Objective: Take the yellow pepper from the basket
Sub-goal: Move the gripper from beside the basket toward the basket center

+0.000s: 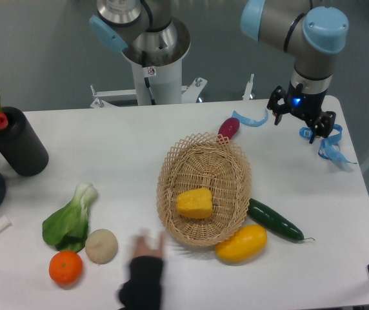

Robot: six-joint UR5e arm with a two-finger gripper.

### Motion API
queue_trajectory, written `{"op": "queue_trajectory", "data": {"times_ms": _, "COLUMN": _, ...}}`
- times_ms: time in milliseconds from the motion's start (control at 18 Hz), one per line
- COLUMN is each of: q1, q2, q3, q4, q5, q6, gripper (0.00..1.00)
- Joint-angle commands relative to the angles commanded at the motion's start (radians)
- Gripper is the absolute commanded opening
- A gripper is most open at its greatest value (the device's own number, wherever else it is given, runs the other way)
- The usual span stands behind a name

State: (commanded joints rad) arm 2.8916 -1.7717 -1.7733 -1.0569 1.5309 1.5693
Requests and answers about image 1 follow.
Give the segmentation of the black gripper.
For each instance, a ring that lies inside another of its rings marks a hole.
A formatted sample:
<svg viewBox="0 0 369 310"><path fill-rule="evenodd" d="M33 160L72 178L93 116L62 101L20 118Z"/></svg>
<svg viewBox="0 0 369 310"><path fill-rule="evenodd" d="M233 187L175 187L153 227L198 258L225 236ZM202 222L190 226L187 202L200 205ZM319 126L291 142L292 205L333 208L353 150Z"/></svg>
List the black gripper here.
<svg viewBox="0 0 369 310"><path fill-rule="evenodd" d="M323 111L322 104L332 76L312 79L293 74L287 90L278 86L271 93L267 109L275 116L278 125L282 116L291 114L303 120L311 130L309 144L320 136L328 136L334 128L336 113Z"/></svg>

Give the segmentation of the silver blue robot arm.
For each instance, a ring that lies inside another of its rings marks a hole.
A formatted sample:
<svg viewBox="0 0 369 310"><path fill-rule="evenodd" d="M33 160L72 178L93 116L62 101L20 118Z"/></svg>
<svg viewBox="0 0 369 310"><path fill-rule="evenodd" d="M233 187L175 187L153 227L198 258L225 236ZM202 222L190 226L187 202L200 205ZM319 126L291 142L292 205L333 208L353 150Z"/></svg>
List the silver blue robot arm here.
<svg viewBox="0 0 369 310"><path fill-rule="evenodd" d="M130 62L138 104L183 102L182 60L190 34L169 1L98 1L89 25L106 48ZM240 27L295 59L289 87L277 87L268 100L276 121L291 114L306 123L311 140L329 137L335 113L323 111L322 103L346 44L347 17L315 1L249 1Z"/></svg>

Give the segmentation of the black sleeved forearm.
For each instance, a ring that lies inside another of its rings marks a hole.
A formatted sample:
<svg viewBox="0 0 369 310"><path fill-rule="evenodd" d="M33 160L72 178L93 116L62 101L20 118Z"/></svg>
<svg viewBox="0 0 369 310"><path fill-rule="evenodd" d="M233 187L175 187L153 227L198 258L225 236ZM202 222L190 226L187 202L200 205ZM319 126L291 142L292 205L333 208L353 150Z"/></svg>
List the black sleeved forearm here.
<svg viewBox="0 0 369 310"><path fill-rule="evenodd" d="M161 308L163 267L163 259L154 256L139 256L131 260L130 279L118 293L122 309Z"/></svg>

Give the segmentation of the blurred human hand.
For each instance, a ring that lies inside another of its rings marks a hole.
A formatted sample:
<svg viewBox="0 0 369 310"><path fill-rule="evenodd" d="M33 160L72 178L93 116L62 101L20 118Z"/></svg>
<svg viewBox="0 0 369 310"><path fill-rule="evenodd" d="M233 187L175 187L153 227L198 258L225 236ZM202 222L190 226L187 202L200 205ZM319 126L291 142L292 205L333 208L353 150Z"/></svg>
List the blurred human hand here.
<svg viewBox="0 0 369 310"><path fill-rule="evenodd" d="M160 232L157 241L152 241L149 237L149 230L142 229L134 239L132 247L132 259L151 256L163 259L165 257L166 233Z"/></svg>

